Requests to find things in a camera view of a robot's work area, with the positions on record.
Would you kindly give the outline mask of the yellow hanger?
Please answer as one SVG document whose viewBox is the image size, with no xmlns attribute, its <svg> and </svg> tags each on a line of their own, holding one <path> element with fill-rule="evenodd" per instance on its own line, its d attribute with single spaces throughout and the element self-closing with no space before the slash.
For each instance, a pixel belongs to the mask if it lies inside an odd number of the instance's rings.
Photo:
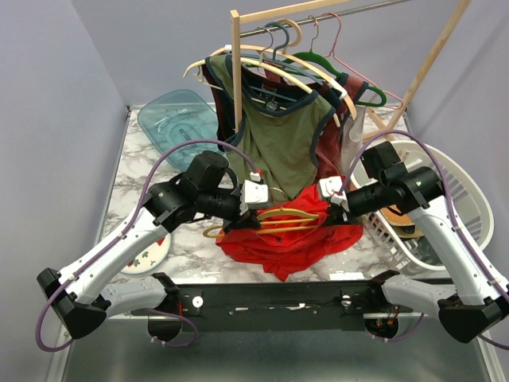
<svg viewBox="0 0 509 382">
<path fill-rule="evenodd" d="M 262 212 L 255 218 L 260 226 L 259 233 L 285 232 L 300 230 L 300 227 L 285 227 L 285 224 L 311 223 L 319 219 L 317 213 L 304 212 L 299 209 L 279 207 L 269 212 Z"/>
</svg>

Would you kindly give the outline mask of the red tank top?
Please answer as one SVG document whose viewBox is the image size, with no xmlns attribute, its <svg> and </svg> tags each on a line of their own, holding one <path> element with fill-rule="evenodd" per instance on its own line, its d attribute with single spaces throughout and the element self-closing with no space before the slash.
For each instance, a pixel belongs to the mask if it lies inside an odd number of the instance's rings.
<svg viewBox="0 0 509 382">
<path fill-rule="evenodd" d="M 216 238 L 216 245 L 233 260 L 260 264 L 266 273 L 284 282 L 325 256 L 349 249 L 363 236 L 361 225 L 324 225 L 328 204 L 321 200 L 315 185 L 283 206 L 317 214 L 318 219 L 296 223 L 297 231 L 260 234 L 256 229 L 231 230 Z"/>
</svg>

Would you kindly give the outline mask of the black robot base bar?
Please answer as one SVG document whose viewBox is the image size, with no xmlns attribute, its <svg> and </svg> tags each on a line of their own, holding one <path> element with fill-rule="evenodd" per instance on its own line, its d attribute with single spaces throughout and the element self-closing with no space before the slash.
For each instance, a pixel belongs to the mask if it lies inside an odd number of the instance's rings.
<svg viewBox="0 0 509 382">
<path fill-rule="evenodd" d="M 410 308 L 380 300 L 367 280 L 311 283 L 180 284 L 170 279 L 160 312 L 183 314 L 185 331 L 363 331 L 375 320 L 401 319 Z"/>
</svg>

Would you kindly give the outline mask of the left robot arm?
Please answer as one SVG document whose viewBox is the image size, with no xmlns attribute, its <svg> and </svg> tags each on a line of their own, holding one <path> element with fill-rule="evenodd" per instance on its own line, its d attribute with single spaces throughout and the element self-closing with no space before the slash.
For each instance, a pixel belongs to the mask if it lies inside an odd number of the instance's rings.
<svg viewBox="0 0 509 382">
<path fill-rule="evenodd" d="M 60 270 L 42 270 L 37 283 L 46 302 L 37 319 L 37 341 L 42 341 L 43 322 L 50 310 L 73 340 L 93 333 L 117 314 L 144 309 L 170 313 L 178 303 L 177 287 L 164 273 L 120 288 L 108 284 L 142 250 L 182 224 L 194 222 L 198 213 L 234 224 L 252 216 L 255 194 L 260 192 L 266 201 L 268 191 L 251 159 L 243 152 L 238 155 L 251 168 L 246 180 L 238 180 L 225 157 L 206 150 L 185 172 L 168 181 L 145 183 L 125 220 L 85 255 Z"/>
</svg>

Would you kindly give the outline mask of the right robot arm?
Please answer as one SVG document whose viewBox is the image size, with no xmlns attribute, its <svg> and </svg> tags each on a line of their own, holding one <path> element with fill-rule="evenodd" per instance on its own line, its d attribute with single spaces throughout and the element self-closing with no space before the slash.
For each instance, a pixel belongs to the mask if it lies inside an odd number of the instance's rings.
<svg viewBox="0 0 509 382">
<path fill-rule="evenodd" d="M 362 164 L 373 183 L 349 191 L 348 177 L 320 180 L 320 198 L 328 202 L 325 225 L 351 224 L 394 205 L 424 233 L 453 281 L 444 288 L 387 271 L 370 280 L 367 305 L 377 312 L 389 306 L 411 308 L 436 318 L 462 343 L 506 318 L 508 281 L 463 227 L 440 165 L 408 170 L 390 142 L 365 146 L 353 163 Z"/>
</svg>

